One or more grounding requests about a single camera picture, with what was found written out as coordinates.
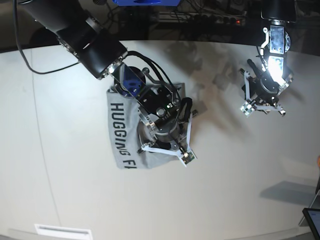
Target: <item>white tabletop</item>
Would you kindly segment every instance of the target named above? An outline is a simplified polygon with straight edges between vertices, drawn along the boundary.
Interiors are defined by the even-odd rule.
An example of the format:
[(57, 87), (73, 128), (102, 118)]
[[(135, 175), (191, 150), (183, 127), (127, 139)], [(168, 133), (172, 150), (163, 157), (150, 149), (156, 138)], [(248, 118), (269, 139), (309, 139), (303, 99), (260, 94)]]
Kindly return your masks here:
[[(118, 169), (108, 133), (106, 91), (112, 79), (96, 80), (80, 64), (48, 75), (31, 75), (24, 70), (25, 76), (33, 78), (26, 77), (29, 84), (34, 84), (43, 156), (41, 144), (37, 143), (34, 154), (39, 155), (39, 161), (29, 157), (30, 170), (19, 165), (24, 159), (17, 155), (17, 149), (3, 152), (2, 148), (6, 149), (2, 144), (0, 166), (12, 161), (15, 165), (0, 171), (32, 173), (39, 166), (37, 172), (45, 175), (39, 176), (42, 189), (26, 195), (52, 211), (50, 217), (42, 217), (43, 213), (29, 206), (30, 201), (23, 202), (22, 195), (21, 202), (3, 203), (12, 209), (18, 206), (26, 214), (23, 223), (16, 224), (20, 221), (17, 219), (6, 228), (31, 232), (33, 224), (61, 224), (91, 229), (95, 240), (226, 240), (270, 233), (275, 233), (275, 240), (296, 235), (302, 209), (312, 199), (319, 176), (320, 58), (288, 54), (288, 65), (295, 76), (280, 98), (287, 111), (285, 117), (277, 112), (255, 112), (246, 118), (239, 109), (244, 103), (239, 69), (249, 70), (248, 58), (259, 63), (254, 46), (173, 41), (123, 44), (155, 60), (173, 82), (186, 83), (186, 94), (200, 111), (205, 106), (206, 111), (194, 119), (192, 127), (191, 147), (198, 160), (187, 168), (175, 161), (152, 170)], [(37, 71), (75, 62), (60, 46), (35, 48), (31, 55), (32, 67)], [(2, 60), (11, 56), (18, 55), (0, 54)], [(22, 68), (18, 59), (11, 65), (17, 66), (17, 62)], [(126, 62), (145, 67), (134, 57)], [(10, 76), (13, 67), (5, 70), (9, 65), (0, 65), (1, 104), (6, 102), (7, 111), (15, 107), (8, 100), (16, 97), (3, 95), (4, 82), (17, 81)], [(33, 89), (29, 90), (31, 98)], [(16, 94), (23, 93), (17, 88)], [(35, 127), (32, 134), (37, 133), (35, 109), (24, 111)], [(6, 127), (0, 120), (0, 129), (7, 131), (0, 136), (1, 141), (15, 129), (12, 119), (24, 121), (11, 114), (4, 118)], [(28, 139), (29, 134), (24, 129), (19, 137)], [(15, 138), (10, 141), (15, 146)], [(34, 189), (33, 181), (26, 183), (26, 189)], [(12, 199), (19, 194), (18, 186), (13, 189)]]

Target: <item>gray cloth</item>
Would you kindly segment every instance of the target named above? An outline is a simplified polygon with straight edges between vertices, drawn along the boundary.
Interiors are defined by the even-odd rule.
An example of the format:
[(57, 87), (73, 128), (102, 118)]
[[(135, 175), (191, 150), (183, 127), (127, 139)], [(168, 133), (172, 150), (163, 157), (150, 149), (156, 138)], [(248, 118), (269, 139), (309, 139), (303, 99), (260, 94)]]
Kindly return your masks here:
[(112, 90), (108, 90), (106, 96), (109, 137), (118, 168), (152, 169), (178, 159), (162, 153), (144, 152), (139, 155), (139, 104), (135, 99), (125, 98)]

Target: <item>wire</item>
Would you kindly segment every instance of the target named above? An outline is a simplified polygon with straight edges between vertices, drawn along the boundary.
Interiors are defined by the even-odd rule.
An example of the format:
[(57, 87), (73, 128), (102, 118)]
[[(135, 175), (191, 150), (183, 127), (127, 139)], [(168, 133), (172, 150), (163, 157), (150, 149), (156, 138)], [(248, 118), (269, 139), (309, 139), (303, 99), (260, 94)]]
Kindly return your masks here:
[(153, 61), (152, 59), (148, 58), (147, 56), (142, 55), (141, 53), (137, 52), (137, 51), (129, 51), (127, 56), (136, 56), (141, 58), (142, 60), (144, 60), (154, 71), (154, 73), (156, 74), (156, 76), (159, 78), (160, 81), (163, 81), (162, 76), (160, 75), (159, 71), (155, 68), (155, 66), (162, 72), (162, 74), (165, 76), (165, 78), (167, 79), (167, 81), (169, 82), (169, 84), (171, 85), (173, 91), (175, 92), (175, 94), (177, 95), (177, 98), (179, 100), (179, 108), (178, 108), (178, 113), (174, 119), (174, 122), (172, 123), (172, 126), (170, 128), (169, 133), (171, 132), (171, 130), (176, 126), (176, 123), (178, 122), (179, 119), (179, 115), (181, 113), (181, 97), (180, 94), (177, 90), (177, 88), (174, 86), (174, 84), (171, 82), (170, 78), (168, 77), (168, 75), (166, 74), (166, 72), (162, 69), (162, 67), (159, 66), (159, 64), (157, 64), (155, 61)]
[(192, 4), (192, 2), (190, 2), (189, 0), (186, 0), (190, 6), (193, 8), (193, 10), (195, 10), (198, 14), (200, 14), (200, 12), (198, 11), (198, 9)]
[(113, 17), (115, 16), (115, 15), (114, 15), (114, 11), (117, 10), (117, 9), (119, 8), (119, 6), (116, 6), (114, 9), (111, 9), (111, 7), (110, 7), (109, 4), (106, 5), (106, 6), (107, 6), (109, 12), (107, 13), (107, 20), (104, 21), (104, 22), (102, 23), (102, 25), (106, 25), (110, 20), (111, 20), (113, 23), (118, 23), (118, 21), (114, 20), (114, 19), (111, 17), (111, 15), (112, 15)]
[(59, 69), (56, 69), (56, 70), (52, 70), (52, 71), (46, 71), (46, 72), (40, 72), (40, 71), (36, 71), (34, 70), (30, 65), (29, 65), (29, 62), (23, 52), (23, 49), (21, 47), (21, 43), (20, 43), (20, 40), (19, 40), (19, 24), (18, 24), (18, 10), (17, 10), (17, 0), (13, 0), (13, 25), (14, 25), (14, 35), (15, 35), (15, 43), (16, 43), (16, 46), (26, 64), (26, 66), (28, 67), (28, 69), (30, 71), (32, 71), (33, 73), (35, 74), (39, 74), (39, 75), (45, 75), (45, 74), (51, 74), (51, 73), (55, 73), (55, 72), (58, 72), (58, 71), (61, 71), (61, 70), (64, 70), (64, 69), (67, 69), (67, 68), (70, 68), (70, 67), (73, 67), (77, 64), (79, 64), (80, 62), (76, 62), (74, 64), (71, 64), (69, 66), (65, 66), (65, 67), (62, 67), (62, 68), (59, 68)]
[(215, 14), (220, 15), (220, 16), (244, 17), (244, 15), (232, 15), (232, 14), (225, 13), (225, 12), (223, 12), (222, 10), (206, 8), (206, 7), (204, 7), (204, 5), (201, 6), (201, 5), (197, 2), (197, 0), (193, 0), (193, 2), (200, 8), (200, 10), (206, 10), (206, 11), (215, 13)]
[(267, 70), (267, 66), (266, 66), (266, 63), (265, 63), (265, 59), (261, 56), (258, 46), (255, 46), (255, 47), (256, 47), (256, 50), (257, 50), (257, 52), (258, 52), (258, 56), (259, 56), (259, 58), (260, 58), (260, 60), (261, 60), (261, 62), (262, 62), (262, 64), (263, 64), (263, 66), (264, 66), (264, 69)]
[(182, 18), (182, 17), (179, 17), (178, 16), (178, 14), (177, 14), (177, 12), (176, 11), (173, 11), (173, 13), (175, 14), (175, 17), (176, 17), (176, 19), (178, 20), (178, 23), (180, 24), (181, 22), (180, 22), (180, 19), (182, 20), (182, 21), (184, 21), (184, 19)]

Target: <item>tablet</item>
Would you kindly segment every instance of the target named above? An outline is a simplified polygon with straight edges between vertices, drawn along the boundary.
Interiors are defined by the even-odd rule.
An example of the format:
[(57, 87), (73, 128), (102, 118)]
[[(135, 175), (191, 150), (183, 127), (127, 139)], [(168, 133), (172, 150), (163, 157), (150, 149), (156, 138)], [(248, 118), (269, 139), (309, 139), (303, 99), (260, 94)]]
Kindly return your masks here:
[(302, 212), (315, 240), (320, 240), (320, 209), (305, 208)]

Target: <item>bright light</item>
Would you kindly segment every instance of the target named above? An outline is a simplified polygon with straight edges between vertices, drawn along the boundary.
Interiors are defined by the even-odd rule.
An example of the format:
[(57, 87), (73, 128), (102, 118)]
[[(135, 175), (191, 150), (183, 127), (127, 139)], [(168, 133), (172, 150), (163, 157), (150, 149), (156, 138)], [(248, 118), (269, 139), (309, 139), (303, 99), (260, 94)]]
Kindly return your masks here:
[(113, 65), (110, 66), (109, 69), (108, 69), (109, 74), (113, 74), (114, 71), (115, 71), (115, 66), (113, 66)]
[(284, 73), (283, 70), (283, 58), (277, 57), (277, 56), (270, 56), (268, 59), (268, 69), (269, 73), (276, 83), (278, 83), (280, 86), (284, 86), (286, 81), (282, 78), (282, 75)]

